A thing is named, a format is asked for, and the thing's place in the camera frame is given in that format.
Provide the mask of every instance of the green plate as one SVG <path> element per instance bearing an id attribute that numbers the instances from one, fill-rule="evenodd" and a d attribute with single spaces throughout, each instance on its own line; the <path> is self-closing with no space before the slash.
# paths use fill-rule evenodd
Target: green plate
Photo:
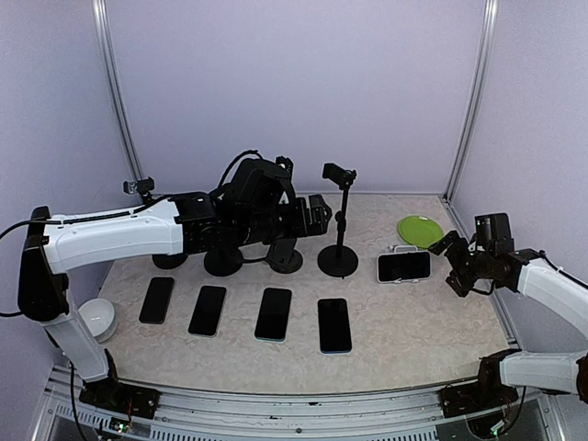
<path id="1" fill-rule="evenodd" d="M 432 219 L 425 216 L 409 216 L 398 222 L 398 233 L 410 245 L 428 248 L 443 239 L 443 230 Z"/>

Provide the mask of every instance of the beige table surface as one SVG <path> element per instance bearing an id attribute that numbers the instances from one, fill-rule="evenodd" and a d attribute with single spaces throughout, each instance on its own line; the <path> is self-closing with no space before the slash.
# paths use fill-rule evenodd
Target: beige table surface
<path id="1" fill-rule="evenodd" d="M 339 195 L 327 195 L 337 211 Z M 335 242 L 332 221 L 321 237 L 300 239 L 300 271 L 280 275 L 266 264 L 246 265 L 230 277 L 213 277 L 193 255 L 179 268 L 157 269 L 149 257 L 116 262 L 100 291 L 115 304 L 119 326 L 105 346 L 119 375 L 197 390 L 251 393 L 333 393 L 394 390 L 473 377 L 479 358 L 507 347 L 488 298 L 459 298 L 444 282 L 445 258 L 432 256 L 433 276 L 418 283 L 380 285 L 376 256 L 402 243 L 400 219 L 420 214 L 452 229 L 444 207 L 433 196 L 351 195 L 346 243 L 357 252 L 359 268 L 346 279 L 323 274 L 317 254 Z M 265 247 L 243 249 L 245 257 L 264 255 Z M 165 322 L 142 324 L 139 313 L 152 277 L 175 278 Z M 228 289 L 217 335 L 191 335 L 187 327 L 200 287 Z M 254 337 L 264 288 L 292 290 L 286 340 Z M 317 301 L 347 300 L 353 350 L 324 355 L 319 347 Z"/>

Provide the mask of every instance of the black phone stand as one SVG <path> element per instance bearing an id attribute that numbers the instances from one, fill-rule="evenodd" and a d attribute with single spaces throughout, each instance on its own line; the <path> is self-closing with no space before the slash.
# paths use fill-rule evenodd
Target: black phone stand
<path id="1" fill-rule="evenodd" d="M 331 277 L 351 276 L 357 270 L 359 260 L 357 254 L 348 246 L 343 245 L 345 230 L 347 227 L 347 200 L 349 188 L 356 179 L 356 171 L 344 170 L 335 164 L 325 164 L 322 170 L 322 178 L 331 179 L 339 189 L 343 190 L 341 210 L 334 215 L 337 221 L 337 244 L 329 245 L 319 253 L 318 264 L 321 271 Z"/>

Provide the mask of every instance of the white bowl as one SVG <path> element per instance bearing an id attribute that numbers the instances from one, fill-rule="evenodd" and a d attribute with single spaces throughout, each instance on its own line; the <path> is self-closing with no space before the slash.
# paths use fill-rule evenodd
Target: white bowl
<path id="1" fill-rule="evenodd" d="M 114 306 L 106 299 L 91 299 L 80 307 L 80 315 L 97 342 L 106 342 L 117 329 Z"/>

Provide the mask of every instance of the black smartphone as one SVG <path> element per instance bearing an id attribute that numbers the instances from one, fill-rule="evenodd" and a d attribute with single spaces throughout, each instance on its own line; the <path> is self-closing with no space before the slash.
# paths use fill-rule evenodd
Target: black smartphone
<path id="1" fill-rule="evenodd" d="M 345 299 L 319 300 L 319 334 L 324 354 L 351 351 L 351 328 Z"/>
<path id="2" fill-rule="evenodd" d="M 222 305 L 227 289 L 205 286 L 200 289 L 192 320 L 187 331 L 191 334 L 214 337 L 221 319 Z"/>
<path id="3" fill-rule="evenodd" d="M 139 315 L 139 322 L 149 324 L 161 324 L 164 322 L 174 283 L 173 277 L 154 277 L 151 279 L 141 308 L 141 314 Z"/>
<path id="4" fill-rule="evenodd" d="M 416 253 L 380 254 L 378 256 L 378 282 L 415 280 L 431 276 L 431 255 L 427 251 Z"/>
<path id="5" fill-rule="evenodd" d="M 289 289 L 266 288 L 257 317 L 256 338 L 274 342 L 284 341 L 291 300 L 292 291 Z"/>

